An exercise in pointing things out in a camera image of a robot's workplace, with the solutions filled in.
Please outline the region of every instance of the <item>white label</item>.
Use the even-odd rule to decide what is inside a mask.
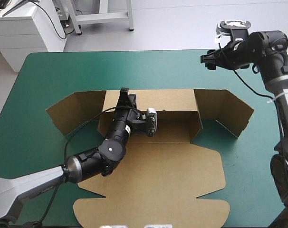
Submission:
[[[130,127],[129,127],[128,125],[126,125],[125,130],[126,130],[126,131],[128,132],[128,134],[130,135],[131,130],[130,130]]]
[[[225,23],[228,26],[245,27],[245,21],[231,21]]]
[[[219,44],[219,43],[220,43],[221,38],[222,38],[222,35],[223,35],[223,32],[220,33],[220,34],[217,34],[217,35],[215,36],[215,40],[214,40],[214,43],[215,43],[215,44]]]
[[[239,44],[240,44],[240,43],[238,43],[238,44],[236,44],[236,45],[235,45],[235,47],[234,47],[234,51],[236,51],[236,50],[237,50],[237,48],[238,48]]]

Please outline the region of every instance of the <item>cardboard flap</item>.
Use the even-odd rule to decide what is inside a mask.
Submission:
[[[230,210],[228,203],[196,199],[225,187],[218,152],[189,143],[129,143],[126,150],[110,176],[98,175],[79,183],[81,188],[106,196],[75,202],[74,212],[83,227],[223,226]]]
[[[201,119],[216,120],[236,137],[246,128],[254,112],[228,90],[194,89]]]
[[[133,135],[128,143],[189,143],[200,131],[201,120],[193,89],[129,90],[136,94],[137,108],[154,108],[158,113],[157,132],[154,137]],[[116,106],[118,90],[106,92],[103,110]],[[113,112],[102,115],[98,130],[102,135],[113,119]]]
[[[193,89],[149,89],[129,90],[136,94],[137,108],[146,111],[148,107],[156,111],[198,111]],[[103,109],[116,106],[119,90],[107,90]]]
[[[67,135],[103,109],[105,90],[75,92],[46,111],[53,124]]]

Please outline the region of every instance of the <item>green table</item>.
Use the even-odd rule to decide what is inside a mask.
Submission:
[[[228,89],[255,109],[236,139],[214,121],[194,143],[221,153],[227,186],[204,196],[230,204],[225,226],[267,226],[283,209],[269,162],[279,141],[275,107],[255,96],[233,72],[208,71],[200,64],[206,50],[36,53],[27,57],[0,114],[0,177],[14,178],[57,166],[63,161],[66,138],[45,109],[74,91],[156,88]],[[259,75],[240,70],[256,90],[265,92]],[[71,143],[74,154],[99,145],[97,123]],[[18,224],[39,219],[50,199],[43,194],[24,206]],[[79,225],[72,205],[78,198],[96,197],[77,185],[60,187],[45,225]]]

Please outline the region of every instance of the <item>cabinet drawer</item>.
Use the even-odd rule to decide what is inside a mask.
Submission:
[[[0,35],[38,34],[33,20],[0,20]]]
[[[8,48],[45,48],[43,39],[35,35],[4,35],[0,36],[0,49]]]
[[[19,72],[26,57],[30,53],[47,52],[46,48],[18,48],[18,49],[0,49],[11,68],[15,72]]]

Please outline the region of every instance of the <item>cardboard box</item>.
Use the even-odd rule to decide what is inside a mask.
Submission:
[[[130,90],[138,109],[158,112],[154,137],[133,135],[126,156],[108,177],[79,183],[81,188],[106,196],[78,199],[75,215],[85,228],[171,224],[174,228],[220,228],[229,214],[223,200],[196,199],[223,189],[225,178],[220,154],[190,144],[202,128],[201,119],[214,119],[238,137],[253,109],[227,90]],[[119,91],[75,92],[47,112],[55,126],[68,134],[95,114],[116,106]],[[105,134],[113,112],[99,120]]]

